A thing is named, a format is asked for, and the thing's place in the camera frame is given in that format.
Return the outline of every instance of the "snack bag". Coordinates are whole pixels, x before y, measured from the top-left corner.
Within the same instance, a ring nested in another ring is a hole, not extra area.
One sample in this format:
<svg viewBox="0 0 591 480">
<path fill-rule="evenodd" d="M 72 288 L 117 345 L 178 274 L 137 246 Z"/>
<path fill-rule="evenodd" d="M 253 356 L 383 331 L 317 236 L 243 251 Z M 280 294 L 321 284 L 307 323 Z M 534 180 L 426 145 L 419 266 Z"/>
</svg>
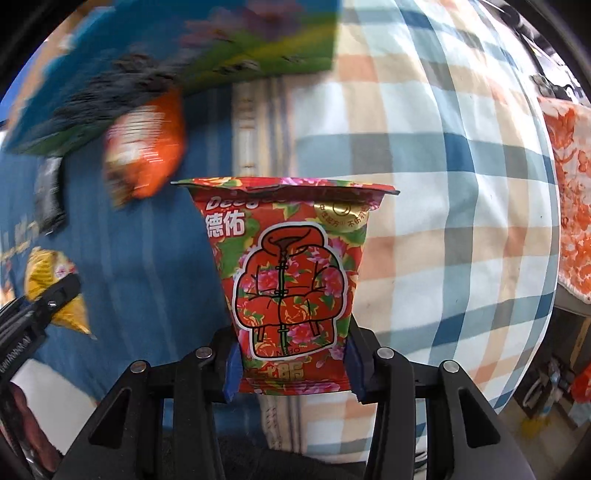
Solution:
<svg viewBox="0 0 591 480">
<path fill-rule="evenodd" d="M 76 266 L 62 252 L 34 247 L 25 270 L 25 295 L 34 301 L 49 286 L 70 273 L 76 273 Z M 51 322 L 91 335 L 82 294 L 54 314 Z"/>
<path fill-rule="evenodd" d="M 349 389 L 343 354 L 369 211 L 393 187 L 218 178 L 189 187 L 238 334 L 240 391 Z"/>
<path fill-rule="evenodd" d="M 155 195 L 177 170 L 184 150 L 178 90 L 120 117 L 106 134 L 105 177 L 113 204 Z"/>
</svg>

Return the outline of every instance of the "floral pattern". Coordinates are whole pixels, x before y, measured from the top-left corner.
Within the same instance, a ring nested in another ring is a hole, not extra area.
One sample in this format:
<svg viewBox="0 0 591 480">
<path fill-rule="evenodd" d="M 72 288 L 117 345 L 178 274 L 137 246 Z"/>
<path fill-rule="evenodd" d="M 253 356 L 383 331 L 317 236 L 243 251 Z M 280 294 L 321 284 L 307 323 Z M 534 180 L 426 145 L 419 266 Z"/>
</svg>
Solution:
<svg viewBox="0 0 591 480">
<path fill-rule="evenodd" d="M 265 41 L 277 41 L 301 30 L 303 12 L 296 0 L 250 0 L 236 11 L 215 7 L 207 20 L 186 21 L 188 33 L 181 36 L 180 42 L 186 48 L 205 48 L 214 41 L 234 42 L 241 31 Z"/>
<path fill-rule="evenodd" d="M 591 109 L 554 98 L 539 101 L 560 191 L 558 281 L 591 304 Z"/>
<path fill-rule="evenodd" d="M 396 189 L 256 177 L 179 184 L 190 188 L 204 218 L 233 211 L 244 221 L 238 236 L 209 237 L 242 351 L 240 391 L 348 390 L 345 340 L 367 224 L 330 223 L 316 205 L 355 204 L 366 215 Z"/>
</svg>

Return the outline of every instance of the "black plastic bracket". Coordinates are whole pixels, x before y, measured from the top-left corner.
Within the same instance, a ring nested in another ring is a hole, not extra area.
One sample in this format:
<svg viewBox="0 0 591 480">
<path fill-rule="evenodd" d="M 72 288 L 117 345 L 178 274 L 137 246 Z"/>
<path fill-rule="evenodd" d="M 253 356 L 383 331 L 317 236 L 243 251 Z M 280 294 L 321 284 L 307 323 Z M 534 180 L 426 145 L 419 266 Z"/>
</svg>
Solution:
<svg viewBox="0 0 591 480">
<path fill-rule="evenodd" d="M 345 367 L 362 403 L 378 403 L 366 480 L 411 480 L 415 398 L 427 406 L 427 480 L 535 480 L 510 432 L 455 361 L 415 364 L 352 318 Z"/>
</svg>

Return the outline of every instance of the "blue cloth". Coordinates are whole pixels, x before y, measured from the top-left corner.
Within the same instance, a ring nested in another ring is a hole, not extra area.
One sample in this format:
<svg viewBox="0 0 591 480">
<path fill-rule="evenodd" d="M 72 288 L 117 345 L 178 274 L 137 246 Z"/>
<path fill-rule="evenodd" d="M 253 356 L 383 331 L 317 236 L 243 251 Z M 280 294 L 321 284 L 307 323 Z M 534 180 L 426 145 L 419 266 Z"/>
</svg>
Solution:
<svg viewBox="0 0 591 480">
<path fill-rule="evenodd" d="M 229 87 L 184 101 L 187 154 L 174 179 L 231 173 L 230 102 Z M 34 245 L 63 251 L 79 270 L 96 336 L 50 326 L 37 359 L 97 400 L 134 360 L 174 362 L 229 324 L 204 223 L 189 194 L 166 185 L 153 198 L 113 209 L 103 181 L 103 142 L 63 160 L 67 226 L 37 239 L 27 227 L 42 159 L 0 153 L 2 250 L 15 248 L 9 260 L 16 294 L 22 294 Z M 221 409 L 218 431 L 262 438 L 258 401 L 245 397 Z"/>
</svg>

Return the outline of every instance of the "plaid fabric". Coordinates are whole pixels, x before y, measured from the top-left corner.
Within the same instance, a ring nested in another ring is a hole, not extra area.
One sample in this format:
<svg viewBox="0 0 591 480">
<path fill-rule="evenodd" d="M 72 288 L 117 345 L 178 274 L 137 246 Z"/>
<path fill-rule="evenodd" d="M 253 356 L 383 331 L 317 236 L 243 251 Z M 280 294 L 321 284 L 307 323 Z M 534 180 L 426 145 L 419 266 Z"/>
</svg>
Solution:
<svg viewBox="0 0 591 480">
<path fill-rule="evenodd" d="M 353 312 L 412 361 L 455 359 L 499 411 L 549 320 L 559 213 L 535 91 L 491 22 L 476 1 L 345 1 L 332 72 L 234 87 L 233 160 L 396 185 L 369 221 Z M 272 447 L 367 458 L 375 407 L 353 394 L 261 404 Z"/>
</svg>

